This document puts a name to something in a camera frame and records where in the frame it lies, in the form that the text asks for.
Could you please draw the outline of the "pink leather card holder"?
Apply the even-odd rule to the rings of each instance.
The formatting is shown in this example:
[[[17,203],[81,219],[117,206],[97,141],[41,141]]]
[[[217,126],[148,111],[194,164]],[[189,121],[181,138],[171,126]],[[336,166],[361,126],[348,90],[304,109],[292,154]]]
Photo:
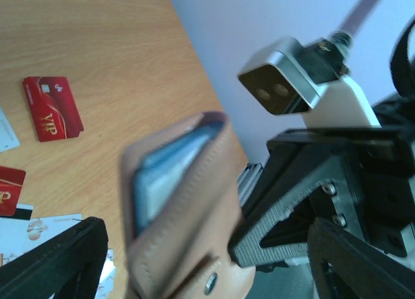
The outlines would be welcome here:
[[[202,112],[128,146],[120,162],[127,298],[245,298],[255,269],[228,243],[243,216],[233,130]]]

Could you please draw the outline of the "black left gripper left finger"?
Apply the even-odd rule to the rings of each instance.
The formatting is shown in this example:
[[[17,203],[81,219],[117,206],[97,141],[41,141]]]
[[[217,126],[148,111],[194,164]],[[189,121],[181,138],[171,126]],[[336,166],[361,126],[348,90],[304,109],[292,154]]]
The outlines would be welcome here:
[[[88,217],[1,267],[1,298],[94,298],[107,250],[104,221]]]

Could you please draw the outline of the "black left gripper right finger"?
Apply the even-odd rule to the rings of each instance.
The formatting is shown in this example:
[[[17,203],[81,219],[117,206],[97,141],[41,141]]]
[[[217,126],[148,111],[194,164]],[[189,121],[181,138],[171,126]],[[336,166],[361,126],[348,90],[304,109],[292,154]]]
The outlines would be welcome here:
[[[320,298],[414,298],[414,271],[340,226],[315,219],[307,243]]]

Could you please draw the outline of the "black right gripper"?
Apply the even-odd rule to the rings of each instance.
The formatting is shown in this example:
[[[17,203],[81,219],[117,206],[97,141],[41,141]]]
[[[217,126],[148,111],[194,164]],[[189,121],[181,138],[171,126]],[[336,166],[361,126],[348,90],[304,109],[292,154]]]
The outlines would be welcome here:
[[[228,251],[240,267],[307,255],[318,217],[378,249],[414,248],[414,98],[374,108],[380,128],[288,130],[267,144],[270,158],[243,206]]]

